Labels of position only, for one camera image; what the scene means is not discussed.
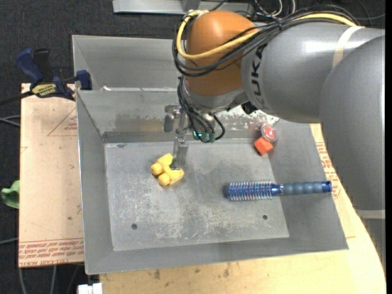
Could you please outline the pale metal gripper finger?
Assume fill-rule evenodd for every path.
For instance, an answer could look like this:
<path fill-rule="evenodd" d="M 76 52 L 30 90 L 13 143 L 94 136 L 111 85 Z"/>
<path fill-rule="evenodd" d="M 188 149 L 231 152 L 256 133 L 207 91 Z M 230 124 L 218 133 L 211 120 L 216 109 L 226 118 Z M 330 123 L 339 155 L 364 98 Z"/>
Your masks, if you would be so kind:
<path fill-rule="evenodd" d="M 186 165 L 186 157 L 189 149 L 189 145 L 184 142 L 179 145 L 179 166 L 184 167 Z"/>
<path fill-rule="evenodd" d="M 173 162 L 172 165 L 180 165 L 179 159 L 179 145 L 181 143 L 180 137 L 175 137 L 174 147 L 173 147 Z"/>

